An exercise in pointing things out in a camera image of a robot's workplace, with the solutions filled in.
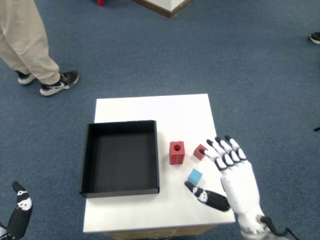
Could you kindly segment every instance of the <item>small blue block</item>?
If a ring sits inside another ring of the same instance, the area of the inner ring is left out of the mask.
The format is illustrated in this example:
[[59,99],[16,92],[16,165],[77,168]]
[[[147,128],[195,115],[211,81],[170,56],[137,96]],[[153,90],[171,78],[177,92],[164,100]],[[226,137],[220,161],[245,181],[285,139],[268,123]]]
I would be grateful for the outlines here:
[[202,177],[202,173],[193,169],[188,177],[188,182],[191,182],[193,185],[197,185]]

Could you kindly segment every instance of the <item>black box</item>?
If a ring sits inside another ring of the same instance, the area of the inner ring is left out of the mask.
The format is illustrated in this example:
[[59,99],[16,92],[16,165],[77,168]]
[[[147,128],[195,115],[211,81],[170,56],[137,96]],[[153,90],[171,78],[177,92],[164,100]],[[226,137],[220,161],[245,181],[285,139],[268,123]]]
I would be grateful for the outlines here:
[[81,195],[98,198],[159,191],[156,121],[89,124]]

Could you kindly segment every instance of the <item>robotic hand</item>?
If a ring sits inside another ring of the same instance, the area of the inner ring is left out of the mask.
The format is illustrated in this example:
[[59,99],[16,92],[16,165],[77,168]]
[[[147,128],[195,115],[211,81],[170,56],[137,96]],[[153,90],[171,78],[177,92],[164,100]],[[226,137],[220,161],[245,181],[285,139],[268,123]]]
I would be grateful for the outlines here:
[[32,201],[25,188],[16,181],[12,184],[12,188],[17,194],[17,207],[14,209],[7,227],[0,223],[0,240],[21,239],[26,233],[32,213]]
[[208,139],[207,143],[212,148],[201,149],[200,152],[209,157],[219,169],[226,197],[203,190],[188,181],[184,184],[203,204],[221,211],[227,211],[231,207],[238,216],[237,221],[244,239],[287,240],[278,236],[291,233],[289,229],[286,229],[285,233],[276,234],[277,236],[271,232],[276,230],[271,220],[264,217],[261,210],[260,195],[252,165],[237,142],[229,136],[225,138],[229,144],[219,137],[216,137],[215,141]]

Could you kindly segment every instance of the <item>khaki pants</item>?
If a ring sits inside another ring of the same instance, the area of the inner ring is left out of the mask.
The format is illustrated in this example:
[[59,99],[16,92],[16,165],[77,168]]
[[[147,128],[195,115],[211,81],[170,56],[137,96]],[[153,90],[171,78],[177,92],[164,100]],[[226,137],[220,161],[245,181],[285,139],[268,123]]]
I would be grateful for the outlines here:
[[43,84],[60,79],[49,57],[48,39],[34,0],[0,0],[0,57],[15,71],[32,74]]

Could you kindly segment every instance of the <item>shoe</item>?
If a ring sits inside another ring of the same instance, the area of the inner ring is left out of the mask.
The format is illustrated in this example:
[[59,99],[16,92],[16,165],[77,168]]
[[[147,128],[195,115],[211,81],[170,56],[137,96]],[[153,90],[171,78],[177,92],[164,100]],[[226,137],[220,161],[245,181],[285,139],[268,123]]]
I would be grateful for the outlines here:
[[52,85],[41,84],[40,93],[43,96],[51,96],[62,90],[72,88],[79,81],[79,73],[69,71],[60,74],[60,80]]
[[20,71],[15,71],[18,74],[18,83],[21,85],[28,85],[30,84],[33,80],[36,79],[31,73],[30,74],[23,74]]
[[320,44],[320,32],[311,33],[309,38],[313,43]]

